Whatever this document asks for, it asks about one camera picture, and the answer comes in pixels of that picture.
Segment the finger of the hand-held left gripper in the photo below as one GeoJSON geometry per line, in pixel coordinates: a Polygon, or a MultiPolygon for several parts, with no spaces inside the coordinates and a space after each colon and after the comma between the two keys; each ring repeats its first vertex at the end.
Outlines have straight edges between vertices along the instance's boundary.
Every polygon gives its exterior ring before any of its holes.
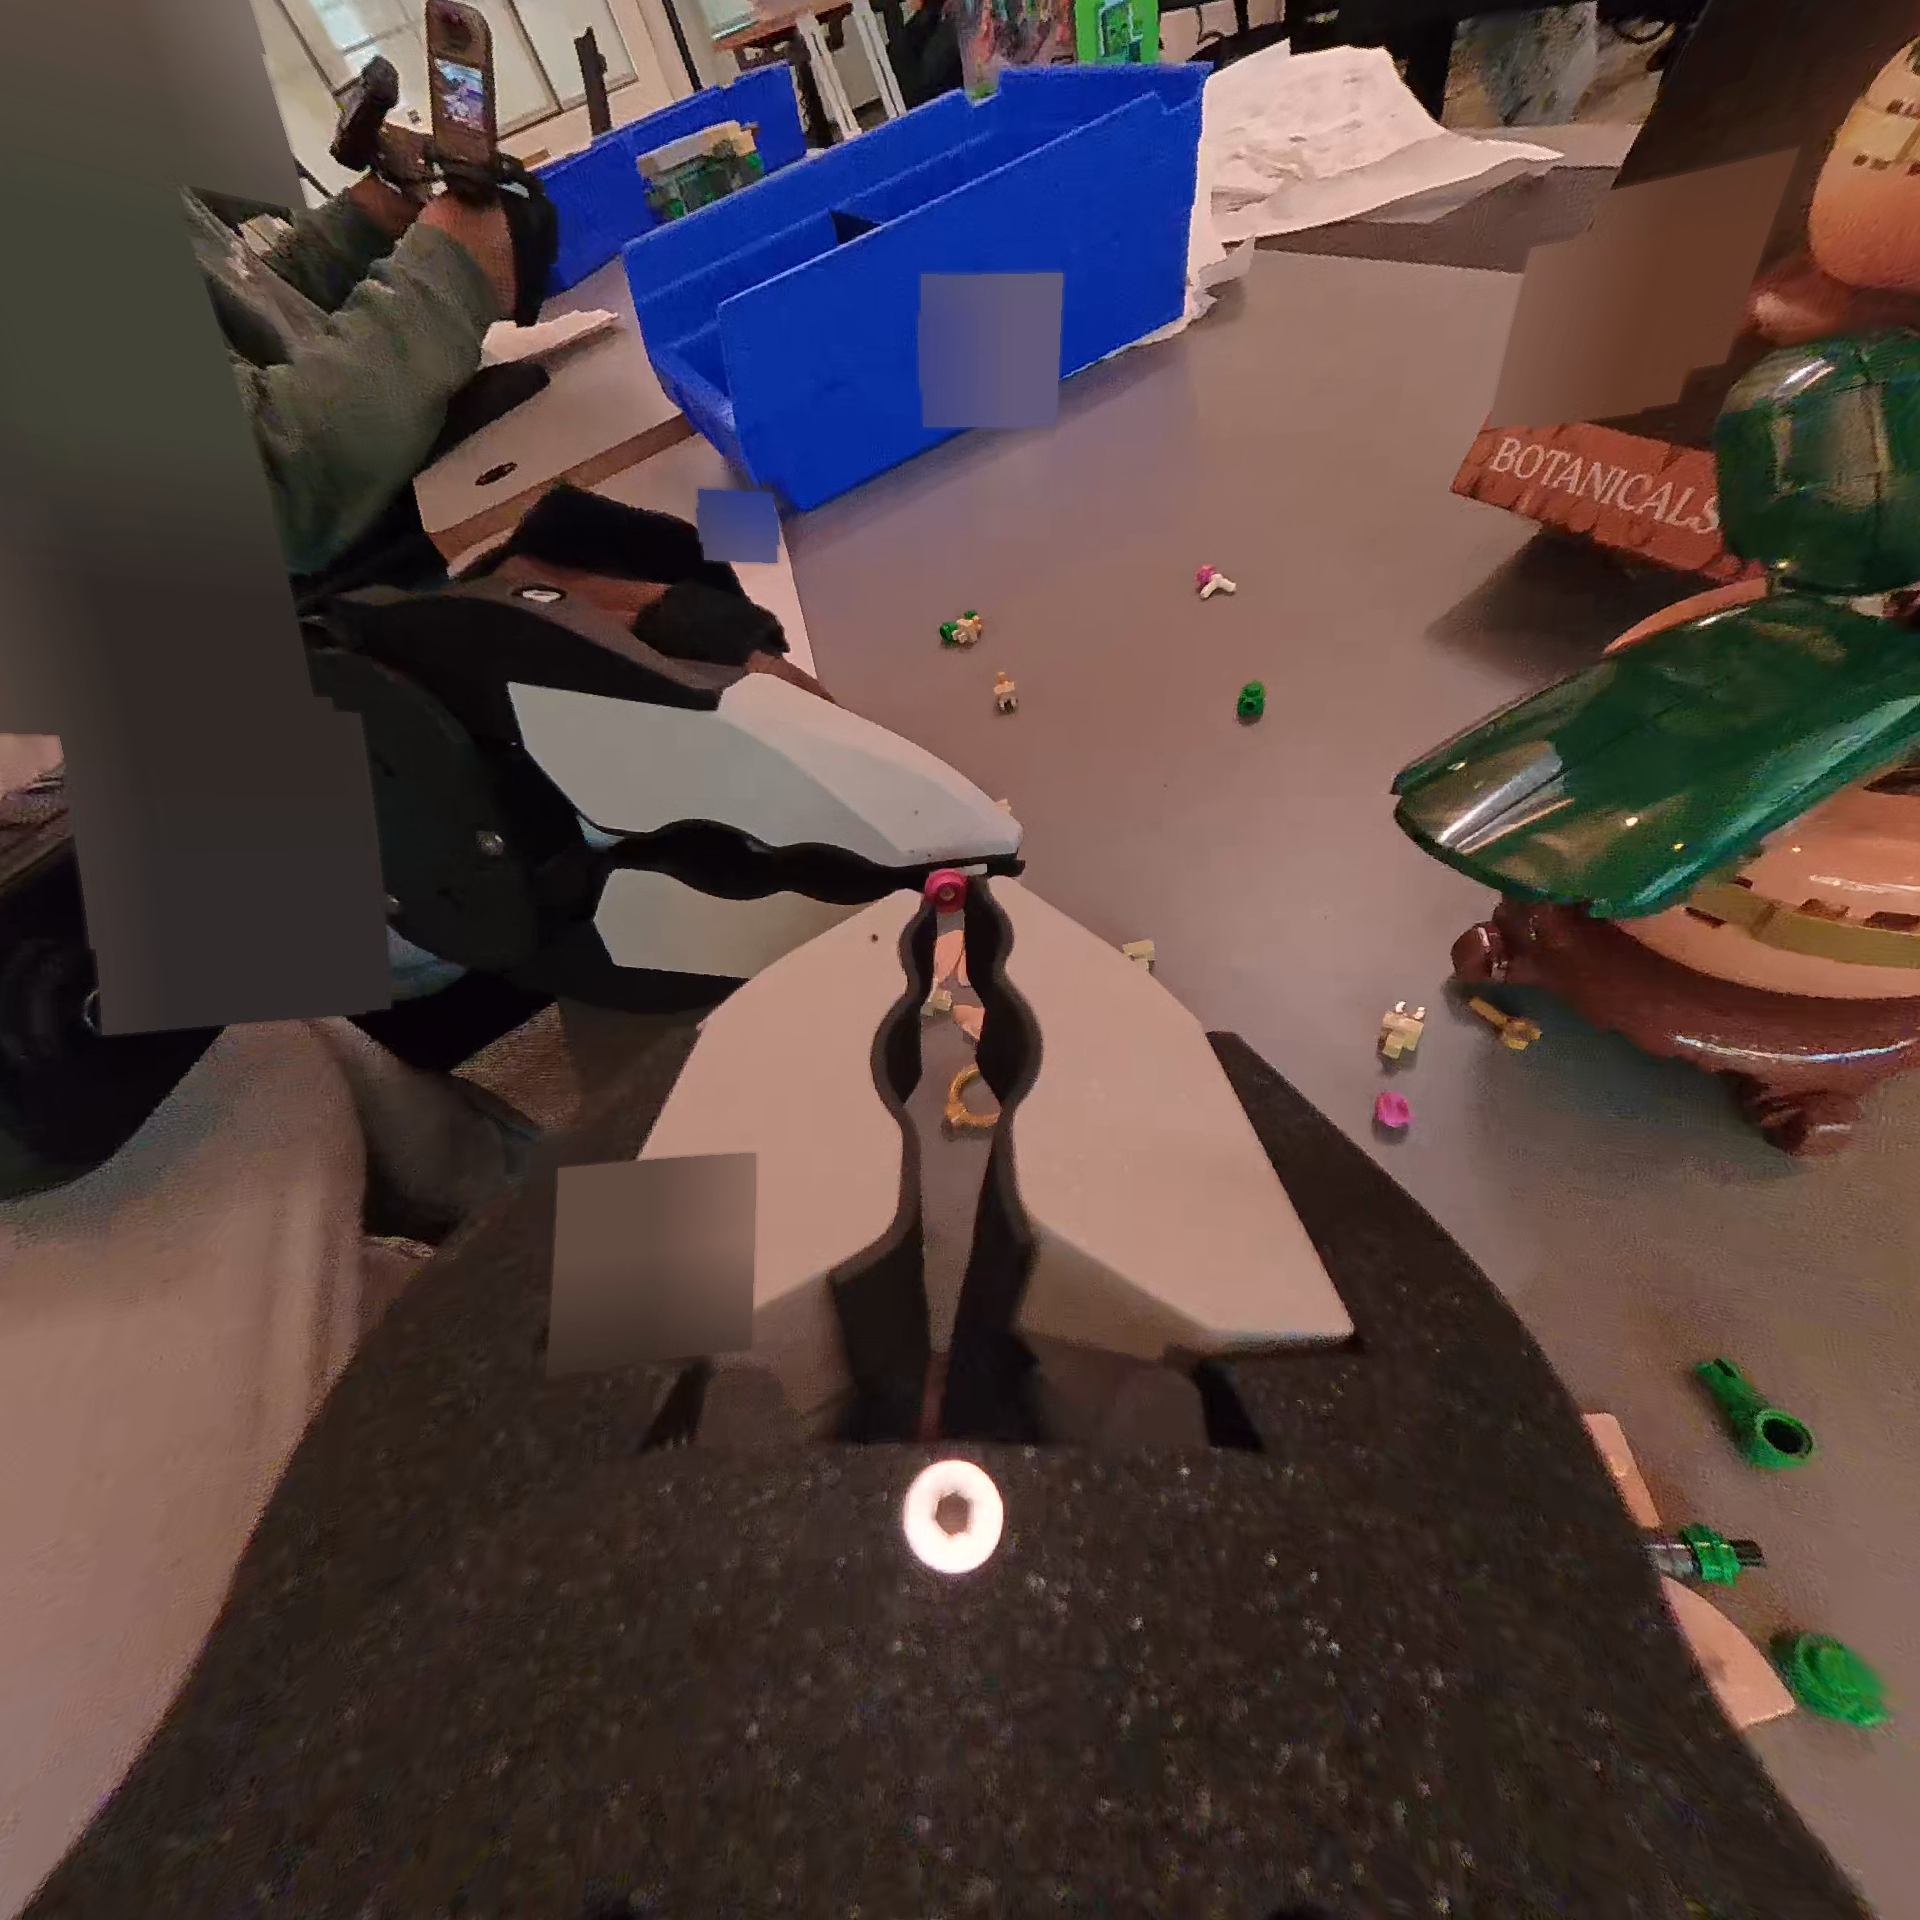
{"type": "Polygon", "coordinates": [[[922,745],[774,676],[708,709],[509,681],[536,768],[603,842],[736,829],[888,871],[1021,871],[1021,825],[922,745]]]}
{"type": "Polygon", "coordinates": [[[917,904],[907,891],[861,904],[796,891],[714,896],[683,877],[618,869],[602,891],[594,930],[612,962],[631,974],[750,980],[849,921],[858,934],[898,934],[917,904]]]}

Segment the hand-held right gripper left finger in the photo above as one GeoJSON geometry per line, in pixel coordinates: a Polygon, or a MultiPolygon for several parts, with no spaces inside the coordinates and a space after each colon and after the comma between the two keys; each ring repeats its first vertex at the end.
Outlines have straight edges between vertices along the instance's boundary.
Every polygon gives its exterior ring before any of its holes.
{"type": "Polygon", "coordinates": [[[790,949],[700,1028],[638,1156],[690,1327],[788,1336],[905,1207],[900,1098],[882,1031],[912,1012],[917,891],[790,949]]]}

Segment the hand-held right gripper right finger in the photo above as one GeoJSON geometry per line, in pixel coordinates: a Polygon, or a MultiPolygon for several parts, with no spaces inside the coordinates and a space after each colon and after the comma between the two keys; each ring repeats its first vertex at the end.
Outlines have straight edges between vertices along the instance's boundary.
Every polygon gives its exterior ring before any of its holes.
{"type": "Polygon", "coordinates": [[[1159,1360],[1336,1347],[1355,1318],[1203,1022],[1013,877],[965,900],[1000,1103],[965,1286],[1027,1342],[1159,1360]]]}

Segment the another person's forearm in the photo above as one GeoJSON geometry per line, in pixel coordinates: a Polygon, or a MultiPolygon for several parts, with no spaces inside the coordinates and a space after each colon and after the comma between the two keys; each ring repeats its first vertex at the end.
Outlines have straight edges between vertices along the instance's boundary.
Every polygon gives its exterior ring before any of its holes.
{"type": "Polygon", "coordinates": [[[221,203],[179,205],[288,573],[316,580],[412,493],[515,302],[506,216],[359,176],[251,251],[221,203]]]}

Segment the grey desk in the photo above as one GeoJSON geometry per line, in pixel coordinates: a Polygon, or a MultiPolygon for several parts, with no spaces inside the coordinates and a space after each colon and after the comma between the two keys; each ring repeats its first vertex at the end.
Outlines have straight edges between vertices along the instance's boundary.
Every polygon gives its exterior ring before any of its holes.
{"type": "Polygon", "coordinates": [[[1916,1091],[1830,1163],[1580,1022],[1367,1022],[1477,895],[1394,768],[1653,598],[1448,497],[1513,280],[1256,261],[1018,453],[808,530],[839,693],[1007,793],[1042,896],[1245,1024],[1355,1359],[1260,1451],[988,1457],[995,1558],[882,1451],[613,1451],[482,1539],[482,1915],[1916,1915],[1916,1091]]]}

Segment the person's left hand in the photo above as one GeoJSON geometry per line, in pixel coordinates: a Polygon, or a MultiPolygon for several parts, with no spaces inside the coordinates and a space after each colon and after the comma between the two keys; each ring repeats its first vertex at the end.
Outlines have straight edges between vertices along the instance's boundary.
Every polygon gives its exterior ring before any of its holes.
{"type": "Polygon", "coordinates": [[[701,580],[618,580],[578,571],[566,577],[566,592],[608,609],[658,655],[767,671],[829,700],[827,686],[790,658],[779,621],[741,592],[701,580]]]}

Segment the tan-edged board with hole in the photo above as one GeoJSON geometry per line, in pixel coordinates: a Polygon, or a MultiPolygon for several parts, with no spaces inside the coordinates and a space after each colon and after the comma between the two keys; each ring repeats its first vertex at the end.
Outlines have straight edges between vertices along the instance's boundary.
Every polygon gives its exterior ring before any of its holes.
{"type": "Polygon", "coordinates": [[[627,285],[613,269],[594,274],[556,296],[544,316],[570,311],[608,311],[612,327],[562,349],[540,396],[454,445],[415,481],[422,530],[452,565],[506,539],[552,485],[589,489],[692,440],[641,343],[627,285]]]}

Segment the large blue plastic bin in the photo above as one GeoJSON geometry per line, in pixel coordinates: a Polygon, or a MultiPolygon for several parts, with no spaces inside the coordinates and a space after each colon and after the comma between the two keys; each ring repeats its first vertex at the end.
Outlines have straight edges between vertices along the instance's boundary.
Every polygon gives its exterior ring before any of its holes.
{"type": "Polygon", "coordinates": [[[952,433],[924,425],[924,278],[1018,291],[1076,375],[1182,316],[1209,67],[1013,67],[625,243],[692,429],[790,509],[952,433]]]}

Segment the scattered small brick pieces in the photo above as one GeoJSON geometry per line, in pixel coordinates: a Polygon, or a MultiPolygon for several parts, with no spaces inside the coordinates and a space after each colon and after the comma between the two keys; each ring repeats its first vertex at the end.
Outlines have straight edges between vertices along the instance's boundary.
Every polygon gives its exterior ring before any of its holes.
{"type": "Polygon", "coordinates": [[[1529,608],[1530,562],[1474,586],[1295,598],[1236,562],[1198,598],[1150,565],[1063,595],[933,586],[915,613],[942,750],[1025,825],[1025,882],[1245,1038],[1328,1116],[1371,1128],[1407,1091],[1429,1147],[1504,1149],[1563,1052],[1504,1052],[1448,982],[1488,896],[1390,822],[1403,760],[1569,662],[1529,608]]]}

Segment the pink brick flower pot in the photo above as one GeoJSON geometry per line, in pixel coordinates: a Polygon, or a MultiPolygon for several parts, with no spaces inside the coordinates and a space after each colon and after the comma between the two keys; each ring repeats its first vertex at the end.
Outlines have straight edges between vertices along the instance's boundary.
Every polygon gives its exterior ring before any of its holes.
{"type": "Polygon", "coordinates": [[[1735,1084],[1777,1149],[1835,1153],[1869,1093],[1916,1074],[1916,757],[1832,793],[1653,918],[1499,896],[1453,942],[1453,982],[1544,989],[1631,1049],[1735,1084]]]}

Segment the small blue plastic bin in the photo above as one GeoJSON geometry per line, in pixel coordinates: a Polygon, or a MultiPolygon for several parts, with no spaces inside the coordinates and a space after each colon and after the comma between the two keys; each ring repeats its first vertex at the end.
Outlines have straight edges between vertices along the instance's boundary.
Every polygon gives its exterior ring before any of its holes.
{"type": "Polygon", "coordinates": [[[594,137],[570,157],[548,159],[536,170],[557,213],[557,261],[548,274],[544,296],[578,286],[589,274],[613,261],[627,242],[656,226],[638,170],[641,154],[704,134],[714,125],[753,129],[764,176],[808,157],[800,93],[790,67],[779,62],[753,67],[730,84],[696,90],[594,137]]]}

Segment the green brick leaf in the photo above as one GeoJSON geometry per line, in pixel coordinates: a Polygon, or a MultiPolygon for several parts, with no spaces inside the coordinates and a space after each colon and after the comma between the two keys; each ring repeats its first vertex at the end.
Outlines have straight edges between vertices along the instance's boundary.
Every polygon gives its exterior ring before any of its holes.
{"type": "Polygon", "coordinates": [[[1916,584],[1916,334],[1774,349],[1714,420],[1729,555],[1822,595],[1916,584]]]}
{"type": "Polygon", "coordinates": [[[1675,621],[1397,770],[1394,822],[1507,896],[1635,921],[1916,746],[1916,622],[1770,592],[1675,621]]]}

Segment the green black connector brick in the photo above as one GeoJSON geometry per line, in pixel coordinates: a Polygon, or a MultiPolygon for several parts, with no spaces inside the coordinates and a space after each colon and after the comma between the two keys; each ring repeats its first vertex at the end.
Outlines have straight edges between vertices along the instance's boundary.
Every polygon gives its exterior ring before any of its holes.
{"type": "Polygon", "coordinates": [[[1641,1530],[1641,1546],[1660,1578],[1686,1586],[1735,1586],[1746,1569],[1768,1566],[1757,1542],[1727,1539],[1697,1520],[1673,1530],[1641,1530]]]}

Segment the green tube brick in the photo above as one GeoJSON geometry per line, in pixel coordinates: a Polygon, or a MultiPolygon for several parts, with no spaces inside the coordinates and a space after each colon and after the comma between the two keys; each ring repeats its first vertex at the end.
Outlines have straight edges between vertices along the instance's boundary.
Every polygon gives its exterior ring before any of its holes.
{"type": "Polygon", "coordinates": [[[1812,1461],[1812,1426],[1774,1404],[1741,1363],[1704,1359],[1692,1369],[1692,1377],[1704,1388],[1721,1426],[1751,1466],[1781,1471],[1812,1461]]]}

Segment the person's pale sweater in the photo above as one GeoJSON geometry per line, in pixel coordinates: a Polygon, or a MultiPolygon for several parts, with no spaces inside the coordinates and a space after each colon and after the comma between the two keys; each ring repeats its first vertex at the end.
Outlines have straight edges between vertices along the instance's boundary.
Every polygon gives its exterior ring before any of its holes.
{"type": "Polygon", "coordinates": [[[300,1433],[394,1302],[387,1237],[540,1128],[346,1019],[228,1028],[97,1167],[2,1202],[2,1915],[179,1694],[300,1433]]]}

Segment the pink flat plate brick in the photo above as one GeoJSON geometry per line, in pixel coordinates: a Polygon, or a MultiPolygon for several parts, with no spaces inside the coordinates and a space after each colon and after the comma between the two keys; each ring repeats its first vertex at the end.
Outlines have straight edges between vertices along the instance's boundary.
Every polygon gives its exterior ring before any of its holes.
{"type": "Polygon", "coordinates": [[[1664,1527],[1646,1475],[1613,1412],[1584,1412],[1629,1519],[1641,1527],[1646,1558],[1654,1566],[1662,1603],[1717,1708],[1737,1731],[1763,1728],[1796,1712],[1789,1689],[1763,1648],[1707,1595],[1697,1558],[1678,1527],[1664,1527]]]}

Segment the white paper sheet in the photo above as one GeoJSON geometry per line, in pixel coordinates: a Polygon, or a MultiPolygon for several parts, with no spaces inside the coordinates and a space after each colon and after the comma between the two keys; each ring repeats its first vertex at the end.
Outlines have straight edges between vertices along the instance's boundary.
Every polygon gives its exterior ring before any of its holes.
{"type": "Polygon", "coordinates": [[[1180,322],[1248,269],[1260,238],[1371,219],[1426,226],[1557,162],[1550,148],[1440,128],[1384,48],[1274,45],[1230,62],[1203,87],[1180,322]]]}

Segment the green round ridged brick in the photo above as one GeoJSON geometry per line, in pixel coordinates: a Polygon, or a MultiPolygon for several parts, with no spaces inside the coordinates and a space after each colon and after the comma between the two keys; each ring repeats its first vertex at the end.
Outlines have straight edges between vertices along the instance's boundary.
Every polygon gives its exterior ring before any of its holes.
{"type": "Polygon", "coordinates": [[[1848,1641],[1812,1630],[1781,1630],[1768,1658],[1796,1708],[1861,1731],[1891,1717],[1881,1670],[1848,1641]]]}

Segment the black orchid picture box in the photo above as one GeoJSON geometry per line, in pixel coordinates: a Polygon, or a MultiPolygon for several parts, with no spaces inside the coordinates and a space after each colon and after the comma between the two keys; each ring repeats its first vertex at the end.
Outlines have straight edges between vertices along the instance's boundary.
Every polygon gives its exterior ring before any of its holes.
{"type": "Polygon", "coordinates": [[[1768,351],[1916,330],[1916,4],[1704,4],[1588,228],[1523,274],[1453,493],[1704,577],[1768,351]]]}

